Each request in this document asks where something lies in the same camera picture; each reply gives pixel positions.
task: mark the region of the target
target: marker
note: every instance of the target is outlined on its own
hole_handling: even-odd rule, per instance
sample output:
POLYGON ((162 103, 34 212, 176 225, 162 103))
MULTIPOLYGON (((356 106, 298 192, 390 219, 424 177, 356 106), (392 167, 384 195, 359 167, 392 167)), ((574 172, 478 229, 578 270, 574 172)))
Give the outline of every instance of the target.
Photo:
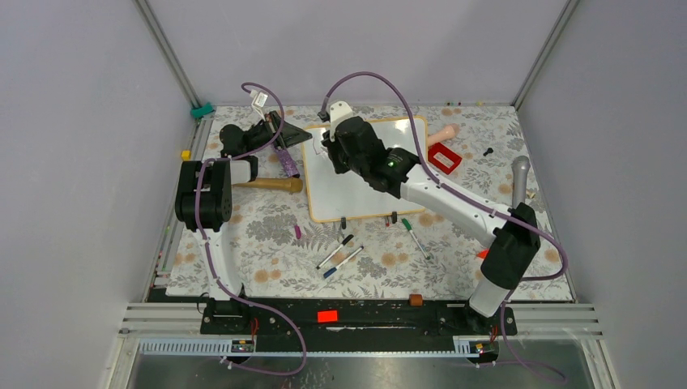
POLYGON ((328 276, 331 276, 332 274, 334 274, 335 271, 339 270, 339 267, 342 267, 344 265, 344 263, 348 262, 351 258, 358 255, 358 253, 360 253, 364 248, 365 248, 364 246, 358 247, 358 250, 353 251, 353 254, 350 254, 348 257, 346 257, 346 259, 341 261, 341 263, 339 263, 338 265, 334 266, 333 268, 327 270, 326 273, 324 273, 324 278, 327 278, 328 276))
POLYGON ((319 265, 317 265, 316 269, 319 270, 320 267, 324 266, 325 263, 329 262, 329 260, 331 259, 331 257, 333 257, 334 254, 338 253, 339 250, 343 249, 343 247, 346 246, 346 243, 349 243, 349 242, 351 241, 351 239, 353 239, 353 234, 349 234, 349 235, 343 240, 343 242, 341 242, 341 244, 339 245, 339 247, 336 248, 336 250, 332 251, 331 254, 327 255, 327 257, 324 258, 324 260, 323 260, 322 262, 320 262, 319 265))
POLYGON ((401 219, 401 221, 403 222, 403 225, 406 226, 406 229, 410 233, 412 240, 415 241, 417 246, 420 248, 420 251, 422 251, 422 254, 425 256, 425 259, 431 259, 432 255, 425 251, 425 248, 420 244, 420 241, 417 240, 417 237, 415 236, 415 233, 412 231, 412 226, 410 225, 408 219, 401 219))

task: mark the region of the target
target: green object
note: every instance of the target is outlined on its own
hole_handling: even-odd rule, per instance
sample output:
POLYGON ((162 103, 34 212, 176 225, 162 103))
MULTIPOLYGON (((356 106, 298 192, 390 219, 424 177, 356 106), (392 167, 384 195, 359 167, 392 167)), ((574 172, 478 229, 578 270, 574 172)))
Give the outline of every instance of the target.
POLYGON ((191 116, 192 116, 194 119, 200 119, 200 118, 202 118, 203 116, 209 114, 210 112, 212 112, 212 111, 214 111, 214 110, 215 110, 215 109, 212 108, 212 104, 207 103, 207 104, 205 104, 204 106, 202 106, 202 107, 200 107, 200 108, 192 109, 192 110, 191 110, 191 116))

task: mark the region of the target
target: green marker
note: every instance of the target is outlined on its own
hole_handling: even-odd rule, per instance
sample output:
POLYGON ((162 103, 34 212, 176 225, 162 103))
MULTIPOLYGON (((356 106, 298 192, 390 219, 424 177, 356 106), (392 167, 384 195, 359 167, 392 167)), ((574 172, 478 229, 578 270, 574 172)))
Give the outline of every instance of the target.
POLYGON ((425 248, 420 244, 420 241, 417 240, 417 237, 415 236, 415 233, 412 231, 412 226, 410 225, 408 219, 401 219, 401 221, 403 222, 403 225, 406 226, 406 229, 408 229, 408 232, 410 233, 412 240, 415 241, 417 246, 420 248, 420 251, 422 251, 422 254, 425 256, 425 259, 432 259, 432 255, 425 251, 425 248))

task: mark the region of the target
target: blue marker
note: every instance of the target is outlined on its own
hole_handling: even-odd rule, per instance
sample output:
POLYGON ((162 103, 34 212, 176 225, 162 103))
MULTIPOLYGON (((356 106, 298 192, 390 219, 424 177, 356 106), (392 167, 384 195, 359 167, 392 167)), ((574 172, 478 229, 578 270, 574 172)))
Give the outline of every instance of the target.
POLYGON ((365 248, 364 246, 358 247, 358 250, 353 251, 353 254, 350 254, 348 257, 346 257, 346 259, 341 261, 341 263, 339 263, 338 265, 334 266, 333 268, 327 270, 326 273, 324 273, 324 278, 327 278, 328 276, 331 276, 332 274, 334 274, 335 271, 339 270, 339 267, 342 267, 344 265, 344 263, 348 262, 351 258, 358 255, 358 253, 360 253, 364 248, 365 248))

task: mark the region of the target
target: table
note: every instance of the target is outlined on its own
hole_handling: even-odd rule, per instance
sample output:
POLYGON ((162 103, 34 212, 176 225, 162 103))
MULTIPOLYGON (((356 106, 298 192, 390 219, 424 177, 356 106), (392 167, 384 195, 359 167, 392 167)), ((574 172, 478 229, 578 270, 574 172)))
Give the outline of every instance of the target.
MULTIPOLYGON (((305 128, 319 123, 318 107, 284 107, 286 120, 305 128)), ((365 119, 402 117, 399 106, 354 107, 365 119)), ((528 155, 513 107, 415 106, 413 114, 425 117, 428 134, 444 125, 458 123, 460 132, 443 142, 462 158, 448 178, 487 199, 510 204, 512 176, 510 163, 528 155), (493 153, 483 156, 488 147, 493 153)), ((227 124, 247 130, 258 120, 250 107, 217 107, 203 158, 218 157, 222 149, 219 131, 227 124)), ((289 149, 303 174, 303 157, 298 146, 289 149)), ((285 177, 271 147, 257 154, 259 177, 285 177)), ((535 211, 540 227, 551 231, 548 215, 534 170, 527 189, 535 196, 527 203, 535 211)), ((238 269, 248 296, 254 297, 346 297, 407 298, 421 293, 425 299, 468 298, 478 281, 484 248, 444 216, 429 210, 408 216, 419 240, 434 255, 425 260, 412 238, 399 222, 386 227, 383 218, 349 220, 343 233, 355 238, 341 250, 334 263, 355 246, 365 251, 324 280, 324 270, 315 265, 329 254, 343 236, 339 223, 319 224, 309 218, 305 190, 289 194, 281 190, 233 188, 231 253, 238 258, 238 269), (294 225, 302 238, 296 239, 294 225)), ((561 266, 556 250, 542 239, 526 276, 553 274, 561 266)), ((207 290, 208 280, 200 249, 189 231, 181 235, 173 269, 167 285, 170 296, 198 296, 207 290)), ((565 277, 551 281, 521 283, 515 300, 570 301, 572 295, 565 277)))

